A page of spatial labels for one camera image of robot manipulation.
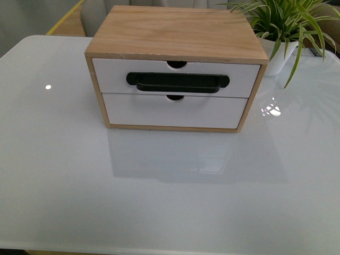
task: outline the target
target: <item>drawer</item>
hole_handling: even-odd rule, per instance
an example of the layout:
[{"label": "drawer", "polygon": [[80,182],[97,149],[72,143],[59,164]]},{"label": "drawer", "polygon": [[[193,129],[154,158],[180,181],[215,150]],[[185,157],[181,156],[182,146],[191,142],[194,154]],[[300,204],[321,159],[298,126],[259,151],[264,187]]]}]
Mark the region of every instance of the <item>drawer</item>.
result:
[{"label": "drawer", "polygon": [[[177,66],[171,67],[172,64],[169,64],[167,61],[105,58],[93,58],[92,61],[100,92],[122,94],[168,94],[248,98],[260,69],[260,65],[252,64],[184,62],[185,65],[183,67],[177,68]],[[128,84],[126,76],[130,72],[227,75],[230,83],[226,88],[220,88],[217,93],[145,92],[138,90],[136,86]]]},{"label": "drawer", "polygon": [[236,129],[246,98],[103,93],[110,124]]}]

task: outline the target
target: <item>glossy table surface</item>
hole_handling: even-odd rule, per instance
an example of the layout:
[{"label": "glossy table surface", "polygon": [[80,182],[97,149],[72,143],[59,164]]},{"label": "glossy table surface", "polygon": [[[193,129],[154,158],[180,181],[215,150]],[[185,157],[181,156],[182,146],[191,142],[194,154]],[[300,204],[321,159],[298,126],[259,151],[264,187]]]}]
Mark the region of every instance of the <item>glossy table surface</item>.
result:
[{"label": "glossy table surface", "polygon": [[287,89],[294,56],[264,78],[238,134],[108,130],[89,42],[34,36],[0,59],[1,248],[340,254],[333,54],[301,57]]}]

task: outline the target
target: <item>potted plant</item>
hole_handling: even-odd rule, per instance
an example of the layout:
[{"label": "potted plant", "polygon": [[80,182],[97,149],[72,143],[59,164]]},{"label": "potted plant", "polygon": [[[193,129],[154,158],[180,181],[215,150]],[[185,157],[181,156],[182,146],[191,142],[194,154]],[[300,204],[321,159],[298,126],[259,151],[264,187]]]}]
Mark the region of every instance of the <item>potted plant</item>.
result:
[{"label": "potted plant", "polygon": [[[334,7],[325,5],[322,0],[251,0],[244,3],[226,3],[223,5],[232,6],[231,12],[240,10],[241,13],[245,14],[256,36],[260,38],[259,40],[265,40],[262,45],[266,52],[268,44],[272,44],[271,54],[267,52],[270,56],[267,69],[271,68],[270,65],[276,61],[274,58],[278,58],[280,51],[282,51],[283,59],[287,60],[297,46],[296,60],[285,88],[299,64],[304,39],[309,40],[323,58],[325,58],[324,38],[329,39],[334,48],[336,47],[332,38],[322,32],[318,22],[321,20],[340,20],[340,14]],[[326,7],[332,8],[337,18],[316,16],[318,10]],[[313,36],[319,39],[320,46],[317,45]],[[293,46],[291,52],[288,52],[289,46]]]}]

